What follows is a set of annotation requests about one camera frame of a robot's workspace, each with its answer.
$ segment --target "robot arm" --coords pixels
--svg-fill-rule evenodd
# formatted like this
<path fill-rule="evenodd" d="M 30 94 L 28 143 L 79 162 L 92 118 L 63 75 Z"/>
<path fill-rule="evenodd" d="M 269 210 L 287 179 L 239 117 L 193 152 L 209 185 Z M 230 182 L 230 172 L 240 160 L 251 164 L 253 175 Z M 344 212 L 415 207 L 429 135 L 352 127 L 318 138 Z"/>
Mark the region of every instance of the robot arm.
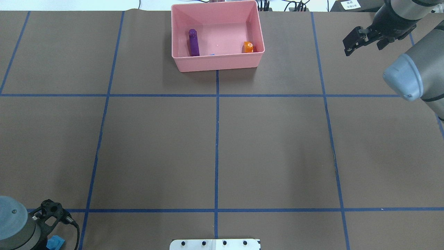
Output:
<path fill-rule="evenodd" d="M 47 221 L 51 217 L 55 218 L 55 221 L 49 225 Z M 80 238 L 79 225 L 60 203 L 46 200 L 39 208 L 28 213 L 18 201 L 0 196 L 0 250 L 48 250 L 48 235 L 59 222 L 76 227 L 77 249 Z"/>
<path fill-rule="evenodd" d="M 444 21 L 389 66 L 384 80 L 408 101 L 421 98 L 444 121 Z"/>
<path fill-rule="evenodd" d="M 416 28 L 416 23 L 443 0 L 385 0 L 376 13 L 372 25 L 354 28 L 342 40 L 346 56 L 356 49 L 378 41 L 379 50 L 395 40 L 404 39 Z"/>
<path fill-rule="evenodd" d="M 382 50 L 404 39 L 443 0 L 385 0 L 372 25 L 358 26 L 342 41 L 346 56 L 378 41 Z M 385 82 L 408 101 L 421 98 L 444 122 L 444 21 L 384 72 Z"/>

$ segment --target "pink plastic bin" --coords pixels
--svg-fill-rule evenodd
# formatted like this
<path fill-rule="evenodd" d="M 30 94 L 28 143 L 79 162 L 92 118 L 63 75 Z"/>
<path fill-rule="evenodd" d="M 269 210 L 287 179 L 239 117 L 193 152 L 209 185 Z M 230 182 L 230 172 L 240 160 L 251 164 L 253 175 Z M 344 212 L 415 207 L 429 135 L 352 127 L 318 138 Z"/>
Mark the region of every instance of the pink plastic bin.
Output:
<path fill-rule="evenodd" d="M 254 0 L 175 4 L 171 26 L 171 54 L 180 72 L 254 68 L 265 52 Z M 200 56 L 190 56 L 192 28 L 197 31 Z M 245 41 L 253 43 L 254 52 L 242 53 Z"/>

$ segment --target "small blue object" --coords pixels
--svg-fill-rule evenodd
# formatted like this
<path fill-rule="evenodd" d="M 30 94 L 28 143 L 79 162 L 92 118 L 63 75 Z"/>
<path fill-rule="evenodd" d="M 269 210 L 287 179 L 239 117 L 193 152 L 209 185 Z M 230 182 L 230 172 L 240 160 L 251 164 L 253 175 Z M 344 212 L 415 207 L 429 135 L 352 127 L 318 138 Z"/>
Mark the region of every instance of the small blue object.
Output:
<path fill-rule="evenodd" d="M 65 240 L 60 238 L 57 235 L 54 235 L 51 237 L 51 239 L 48 240 L 48 243 L 46 244 L 46 247 L 49 250 L 60 250 L 63 243 L 65 243 Z"/>
<path fill-rule="evenodd" d="M 407 55 L 402 54 L 385 71 L 383 78 L 402 98 L 413 101 L 424 93 L 421 75 L 415 62 Z"/>

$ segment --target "table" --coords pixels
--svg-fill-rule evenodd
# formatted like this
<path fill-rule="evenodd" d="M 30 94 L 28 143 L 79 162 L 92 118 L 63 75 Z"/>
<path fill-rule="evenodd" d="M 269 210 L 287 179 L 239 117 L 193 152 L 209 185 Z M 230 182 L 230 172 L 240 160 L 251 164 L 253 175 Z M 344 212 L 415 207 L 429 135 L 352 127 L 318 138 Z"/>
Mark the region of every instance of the table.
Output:
<path fill-rule="evenodd" d="M 261 12 L 258 68 L 180 73 L 170 12 L 0 12 L 1 194 L 84 250 L 442 249 L 442 125 L 381 75 L 444 16 L 346 57 L 372 17 Z"/>

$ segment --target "purple object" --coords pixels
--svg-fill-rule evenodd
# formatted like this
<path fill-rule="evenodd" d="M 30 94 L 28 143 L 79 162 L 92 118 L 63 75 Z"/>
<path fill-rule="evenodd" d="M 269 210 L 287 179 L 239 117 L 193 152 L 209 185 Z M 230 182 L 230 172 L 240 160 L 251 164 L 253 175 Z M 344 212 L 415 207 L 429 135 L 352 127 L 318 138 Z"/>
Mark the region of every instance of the purple object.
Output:
<path fill-rule="evenodd" d="M 199 54 L 199 43 L 197 42 L 197 32 L 195 29 L 190 29 L 188 32 L 190 35 L 190 51 L 191 56 L 200 56 Z"/>

